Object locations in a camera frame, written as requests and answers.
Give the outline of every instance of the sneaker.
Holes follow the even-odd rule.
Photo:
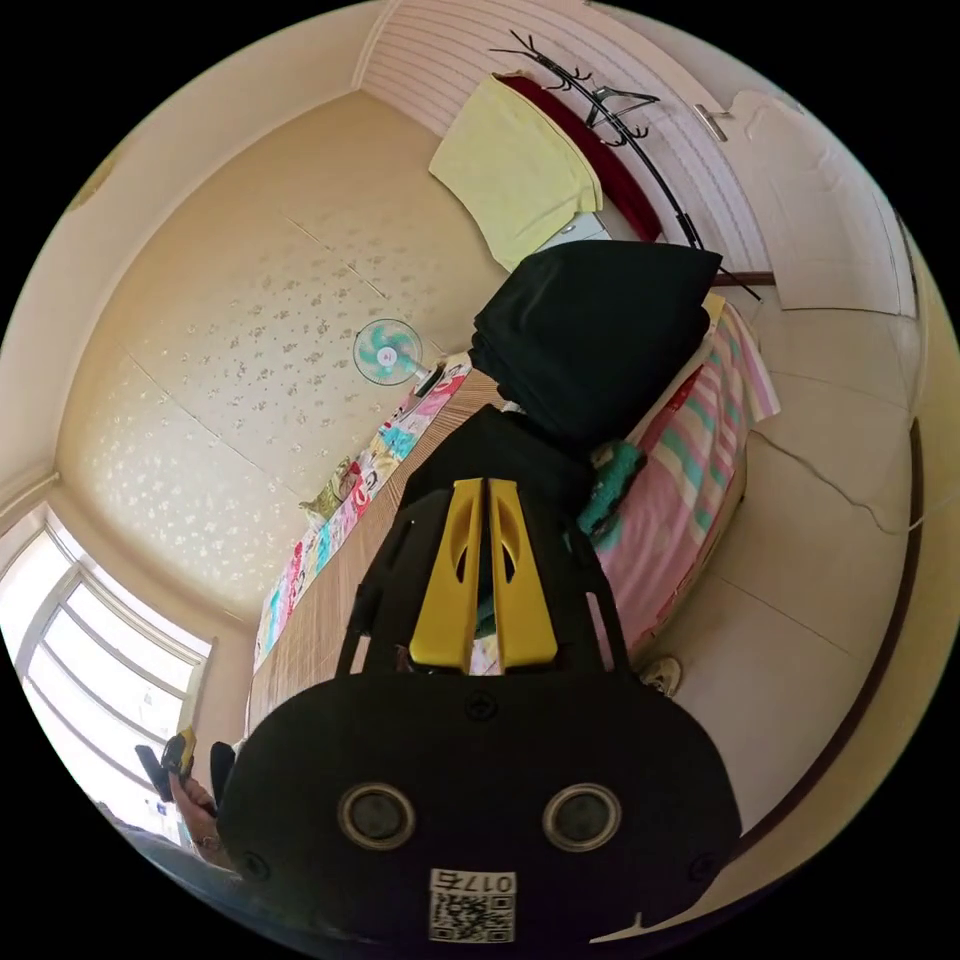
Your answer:
[[[683,668],[675,657],[660,657],[644,667],[639,676],[641,683],[672,698],[680,686]]]

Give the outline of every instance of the white door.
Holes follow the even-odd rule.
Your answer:
[[[818,120],[766,94],[737,94],[721,149],[760,224],[784,309],[916,316],[890,202]]]

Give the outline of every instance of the window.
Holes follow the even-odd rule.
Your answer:
[[[0,630],[24,694],[70,775],[121,820],[181,842],[135,747],[159,756],[190,723],[211,645],[116,581],[94,577],[56,524],[0,576]]]

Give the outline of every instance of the electric fan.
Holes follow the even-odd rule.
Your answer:
[[[442,364],[433,370],[423,366],[422,355],[417,331],[402,320],[374,320],[353,342],[353,361],[367,380],[392,387],[416,377],[417,396],[423,396],[443,372]]]

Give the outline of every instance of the floral wallpaper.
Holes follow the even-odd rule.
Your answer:
[[[122,278],[61,426],[63,482],[145,562],[244,620],[337,462],[409,390],[354,366],[381,317],[427,361],[463,349],[502,282],[427,173],[437,138],[355,93],[285,125],[192,194]]]

